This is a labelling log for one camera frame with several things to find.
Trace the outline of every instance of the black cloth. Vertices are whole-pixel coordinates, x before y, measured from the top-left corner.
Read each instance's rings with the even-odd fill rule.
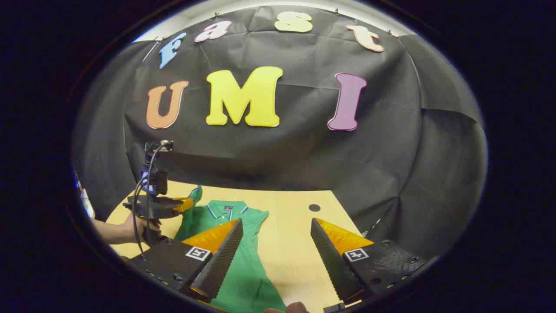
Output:
[[[280,32],[280,12],[312,17],[307,33]],[[203,29],[231,21],[224,36],[195,43]],[[379,35],[381,53],[360,45],[347,25]],[[333,12],[297,6],[248,8],[183,30],[177,55],[159,69],[162,42],[130,44],[95,80],[74,136],[74,162],[99,219],[135,186],[146,141],[174,150],[158,166],[169,179],[258,190],[332,190],[361,231],[389,237],[424,257],[446,251],[473,216],[487,173],[487,141],[477,101],[450,62],[418,35],[394,37]],[[277,66],[275,128],[207,125],[208,74],[230,70],[240,86],[257,67]],[[363,77],[353,131],[332,131],[339,84]],[[151,88],[189,82],[166,129],[145,119]]]

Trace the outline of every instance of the black cable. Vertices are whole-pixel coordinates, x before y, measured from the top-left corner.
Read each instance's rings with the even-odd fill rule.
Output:
[[[148,165],[148,174],[147,174],[147,230],[146,230],[146,232],[147,232],[147,240],[149,241],[149,243],[152,243],[152,242],[153,242],[152,239],[151,239],[151,236],[150,236],[150,231],[148,231],[148,230],[150,229],[150,227],[151,227],[151,225],[150,225],[150,216],[151,216],[151,212],[150,212],[149,207],[148,207],[148,202],[149,202],[149,198],[150,198],[150,194],[149,194],[149,186],[150,186],[150,185],[149,185],[149,184],[150,184],[150,182],[151,182],[152,163],[155,161],[156,154],[157,154],[157,153],[160,151],[160,149],[162,149],[165,145],[166,145],[166,143],[161,144],[158,148],[156,148],[155,152],[152,154],[151,162],[150,162],[149,165]]]
[[[137,245],[139,246],[139,250],[141,251],[141,257],[143,259],[145,258],[145,255],[143,254],[143,247],[141,247],[141,239],[139,238],[139,231],[137,230],[137,221],[135,220],[136,217],[135,204],[137,204],[137,198],[139,196],[139,193],[141,192],[141,188],[145,184],[146,182],[143,183],[143,179],[139,180],[137,186],[135,187],[135,191],[133,192],[133,201],[131,202],[131,214],[133,215],[133,231],[135,232],[135,240],[137,241]]]

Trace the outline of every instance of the letter m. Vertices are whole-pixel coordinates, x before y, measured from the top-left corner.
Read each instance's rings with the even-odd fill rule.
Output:
[[[206,121],[209,125],[224,125],[228,121],[222,105],[234,124],[240,122],[247,105],[249,114],[245,122],[252,126],[275,127],[280,118],[274,110],[274,93],[276,81],[282,76],[282,69],[273,66],[256,68],[243,88],[237,84],[230,71],[216,71],[207,76],[211,84],[210,115]]]

